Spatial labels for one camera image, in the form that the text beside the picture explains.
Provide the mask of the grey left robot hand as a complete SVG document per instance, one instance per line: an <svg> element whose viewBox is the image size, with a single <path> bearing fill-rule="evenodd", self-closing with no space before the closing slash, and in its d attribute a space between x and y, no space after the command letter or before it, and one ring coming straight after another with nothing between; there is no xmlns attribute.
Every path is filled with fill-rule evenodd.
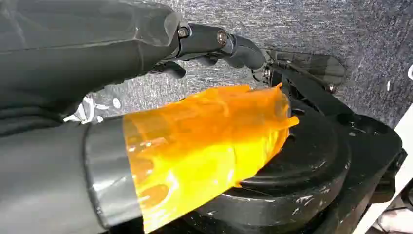
<svg viewBox="0 0 413 234"><path fill-rule="evenodd" d="M83 98L177 61L257 70L251 41L147 0L0 3L0 231L150 233L253 177L298 124L281 86L219 86L158 109L74 124Z"/></svg>

